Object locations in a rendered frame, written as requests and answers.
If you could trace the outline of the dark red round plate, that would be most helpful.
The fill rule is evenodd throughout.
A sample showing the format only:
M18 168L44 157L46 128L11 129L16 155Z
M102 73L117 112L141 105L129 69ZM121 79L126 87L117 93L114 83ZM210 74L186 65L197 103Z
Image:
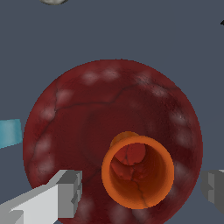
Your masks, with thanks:
M102 184L102 160L124 131L151 137L171 154L172 188L151 208L120 206ZM62 74L37 99L24 128L32 187L59 170L82 173L77 212L62 224L165 224L191 195L202 158L200 123L186 95L157 70L126 59L88 62Z

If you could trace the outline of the light blue flat object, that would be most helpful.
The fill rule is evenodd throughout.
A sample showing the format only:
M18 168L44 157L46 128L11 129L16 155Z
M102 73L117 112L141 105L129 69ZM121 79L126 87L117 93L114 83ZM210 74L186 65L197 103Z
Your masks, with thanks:
M0 120L0 149L23 142L19 119Z

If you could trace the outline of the pale grey round object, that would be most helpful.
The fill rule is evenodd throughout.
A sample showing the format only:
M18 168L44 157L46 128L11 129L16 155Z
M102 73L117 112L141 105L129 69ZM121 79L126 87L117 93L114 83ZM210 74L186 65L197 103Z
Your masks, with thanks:
M68 0L39 0L39 1L47 5L60 5L60 4L64 4Z

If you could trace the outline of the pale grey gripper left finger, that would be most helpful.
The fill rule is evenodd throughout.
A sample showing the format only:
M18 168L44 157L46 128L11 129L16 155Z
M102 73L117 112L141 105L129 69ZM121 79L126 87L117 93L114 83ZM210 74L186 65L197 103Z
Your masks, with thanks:
M0 224L53 224L73 218L82 195L82 171L60 170L46 185L0 205Z

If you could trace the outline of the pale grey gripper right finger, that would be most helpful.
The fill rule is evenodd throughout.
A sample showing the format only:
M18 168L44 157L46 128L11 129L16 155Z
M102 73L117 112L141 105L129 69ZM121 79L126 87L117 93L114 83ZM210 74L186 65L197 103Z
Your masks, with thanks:
M224 170L202 171L200 177L203 196L224 214Z

